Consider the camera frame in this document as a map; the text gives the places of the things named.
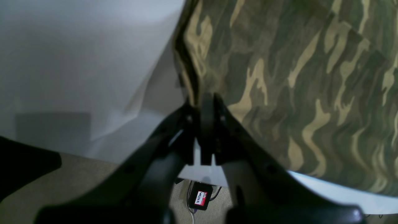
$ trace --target beige carpet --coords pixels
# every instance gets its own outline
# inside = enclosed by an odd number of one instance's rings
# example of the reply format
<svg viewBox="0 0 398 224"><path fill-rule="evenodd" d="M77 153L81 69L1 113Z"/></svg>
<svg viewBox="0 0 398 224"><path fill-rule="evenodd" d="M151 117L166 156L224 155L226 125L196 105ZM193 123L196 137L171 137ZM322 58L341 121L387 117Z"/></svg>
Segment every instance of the beige carpet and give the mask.
<svg viewBox="0 0 398 224"><path fill-rule="evenodd" d="M84 194L117 168L103 161L61 154L62 168L24 186L0 204L0 223L31 224L45 205L60 204ZM185 180L173 189L170 207L179 224L192 223L185 205L189 181ZM226 211L232 206L227 188L210 202L206 211L195 214L196 224L223 223Z"/></svg>

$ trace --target label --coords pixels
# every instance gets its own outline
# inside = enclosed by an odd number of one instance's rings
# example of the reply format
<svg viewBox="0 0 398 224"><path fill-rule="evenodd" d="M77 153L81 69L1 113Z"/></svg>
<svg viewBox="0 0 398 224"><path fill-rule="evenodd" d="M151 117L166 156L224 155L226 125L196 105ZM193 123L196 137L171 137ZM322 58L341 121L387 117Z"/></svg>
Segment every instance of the label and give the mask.
<svg viewBox="0 0 398 224"><path fill-rule="evenodd" d="M196 196L195 204L203 206L205 205L207 192L198 191L198 195Z"/></svg>

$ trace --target camouflage fabric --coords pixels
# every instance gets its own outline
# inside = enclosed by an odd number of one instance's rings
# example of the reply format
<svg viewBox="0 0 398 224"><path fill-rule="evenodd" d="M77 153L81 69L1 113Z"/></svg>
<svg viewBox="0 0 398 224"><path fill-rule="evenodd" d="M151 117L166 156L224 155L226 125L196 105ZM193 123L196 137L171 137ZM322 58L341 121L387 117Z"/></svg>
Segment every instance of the camouflage fabric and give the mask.
<svg viewBox="0 0 398 224"><path fill-rule="evenodd" d="M392 0L188 0L175 53L190 101L218 92L286 169L398 195Z"/></svg>

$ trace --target small device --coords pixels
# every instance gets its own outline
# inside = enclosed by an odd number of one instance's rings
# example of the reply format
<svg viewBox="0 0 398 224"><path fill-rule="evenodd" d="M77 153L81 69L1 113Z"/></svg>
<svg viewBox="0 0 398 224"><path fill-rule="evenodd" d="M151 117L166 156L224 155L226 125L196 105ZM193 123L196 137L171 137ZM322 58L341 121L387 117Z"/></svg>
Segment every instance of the small device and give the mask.
<svg viewBox="0 0 398 224"><path fill-rule="evenodd" d="M212 193L213 187L211 185L194 182L188 199L189 207L198 210L206 210Z"/></svg>

